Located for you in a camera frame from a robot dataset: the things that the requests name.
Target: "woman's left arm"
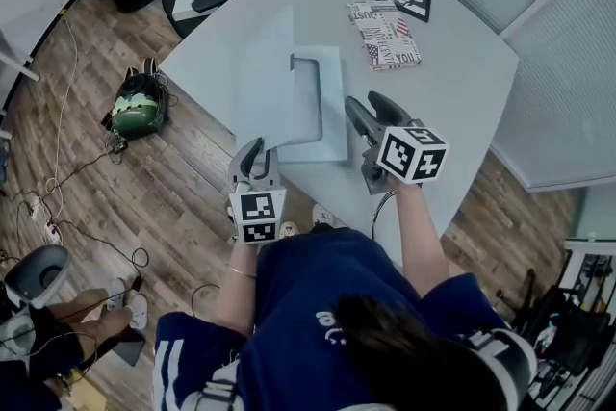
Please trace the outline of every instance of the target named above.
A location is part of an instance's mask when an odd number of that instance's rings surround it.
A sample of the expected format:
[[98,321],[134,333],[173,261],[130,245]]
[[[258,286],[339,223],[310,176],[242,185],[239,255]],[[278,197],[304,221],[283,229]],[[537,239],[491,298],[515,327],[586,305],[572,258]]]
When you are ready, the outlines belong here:
[[213,322],[246,337],[254,324],[254,297],[257,276],[256,245],[235,244],[229,266],[222,278]]

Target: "bracelet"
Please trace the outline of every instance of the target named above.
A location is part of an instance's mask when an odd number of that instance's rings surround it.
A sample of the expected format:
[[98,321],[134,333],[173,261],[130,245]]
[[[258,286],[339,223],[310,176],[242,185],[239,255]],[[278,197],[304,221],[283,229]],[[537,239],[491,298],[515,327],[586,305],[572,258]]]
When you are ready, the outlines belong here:
[[249,277],[249,278],[251,278],[251,279],[256,279],[256,278],[257,278],[257,276],[256,276],[256,275],[254,275],[254,274],[246,274],[245,272],[242,272],[242,271],[241,271],[241,270],[239,270],[239,269],[232,268],[231,266],[227,266],[227,267],[228,267],[229,269],[231,269],[232,271],[236,272],[237,274],[241,274],[242,276],[246,276],[246,277]]

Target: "shirt sleeve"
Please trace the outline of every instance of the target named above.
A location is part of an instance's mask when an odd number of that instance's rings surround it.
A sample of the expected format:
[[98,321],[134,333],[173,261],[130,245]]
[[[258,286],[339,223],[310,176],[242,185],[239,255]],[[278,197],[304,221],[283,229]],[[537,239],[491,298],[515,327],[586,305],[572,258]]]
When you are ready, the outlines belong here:
[[152,375],[155,411],[181,409],[216,370],[237,357],[246,342],[239,332],[183,312],[162,316],[156,329]]
[[421,307],[430,329],[443,337],[469,335],[478,329],[507,328],[472,274],[441,283],[423,297]]
[[0,389],[2,409],[21,411],[60,411],[62,404],[54,392],[42,382],[33,382],[21,361],[0,363]]

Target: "shoe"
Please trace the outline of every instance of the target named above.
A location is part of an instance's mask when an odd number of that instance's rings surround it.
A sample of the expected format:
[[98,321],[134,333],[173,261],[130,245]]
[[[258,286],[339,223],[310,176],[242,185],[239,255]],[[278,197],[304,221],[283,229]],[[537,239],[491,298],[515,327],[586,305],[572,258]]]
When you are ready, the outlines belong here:
[[147,298],[141,293],[137,293],[126,308],[133,312],[130,326],[133,329],[143,330],[147,326]]
[[111,298],[107,300],[107,310],[113,312],[119,310],[124,306],[124,292],[126,291],[126,285],[119,277],[112,281],[110,288],[107,288],[107,293]]
[[299,228],[292,221],[285,221],[280,225],[280,234],[278,235],[279,239],[294,237],[295,235],[299,235]]
[[312,208],[312,224],[314,226],[317,224],[329,224],[333,228],[334,221],[334,215],[327,211],[323,206],[320,204],[314,205]]

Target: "black shorts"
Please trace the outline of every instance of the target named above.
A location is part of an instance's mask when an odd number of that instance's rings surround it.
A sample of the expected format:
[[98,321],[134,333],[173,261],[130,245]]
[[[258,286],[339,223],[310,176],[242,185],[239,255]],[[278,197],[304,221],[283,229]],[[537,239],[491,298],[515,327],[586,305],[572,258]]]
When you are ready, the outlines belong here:
[[56,321],[47,307],[30,308],[30,316],[37,335],[31,353],[40,350],[30,357],[30,378],[42,381],[57,374],[68,375],[83,363],[84,352],[77,335],[70,334],[73,332],[70,325]]

